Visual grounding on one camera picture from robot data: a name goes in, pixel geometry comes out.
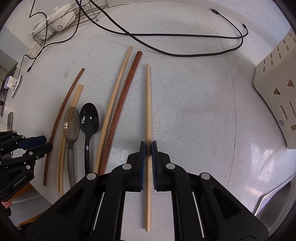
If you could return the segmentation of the person left hand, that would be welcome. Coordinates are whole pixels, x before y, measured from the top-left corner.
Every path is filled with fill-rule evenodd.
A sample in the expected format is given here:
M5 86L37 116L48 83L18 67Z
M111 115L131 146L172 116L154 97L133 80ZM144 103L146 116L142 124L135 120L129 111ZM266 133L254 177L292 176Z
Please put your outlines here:
M12 200L10 199L9 201L6 202L1 202L1 204L6 208L10 208L10 206L12 205Z

